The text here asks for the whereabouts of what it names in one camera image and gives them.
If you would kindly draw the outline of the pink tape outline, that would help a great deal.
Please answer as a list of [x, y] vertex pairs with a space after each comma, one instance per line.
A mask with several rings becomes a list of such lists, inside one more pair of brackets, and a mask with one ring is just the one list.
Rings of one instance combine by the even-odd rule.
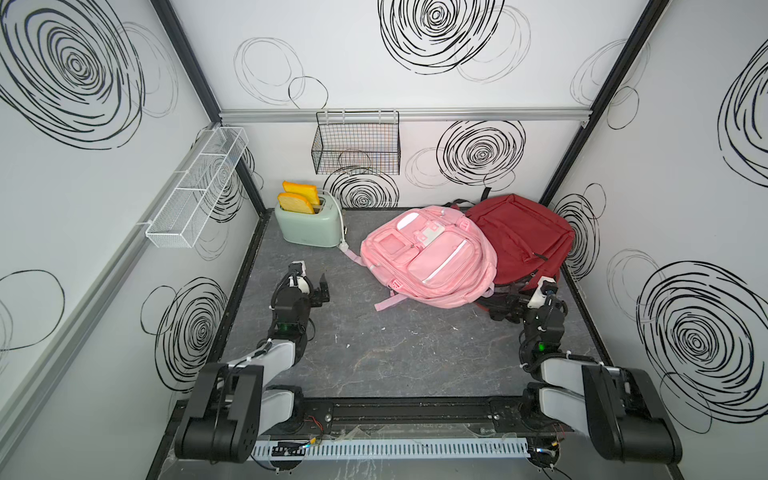
[[339, 249], [390, 290], [378, 311], [405, 300], [452, 309], [494, 293], [497, 253], [481, 229], [451, 207], [408, 210], [371, 232], [359, 252], [345, 241]]

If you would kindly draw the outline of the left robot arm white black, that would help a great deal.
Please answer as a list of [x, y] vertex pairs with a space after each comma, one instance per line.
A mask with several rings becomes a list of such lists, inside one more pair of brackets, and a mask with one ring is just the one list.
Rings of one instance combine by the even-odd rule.
[[244, 356], [200, 370], [174, 440], [177, 458], [243, 463], [261, 434], [295, 417], [300, 390], [269, 383], [300, 361], [315, 331], [311, 309], [329, 301], [324, 277], [314, 287], [303, 261], [289, 265], [269, 302], [266, 337]]

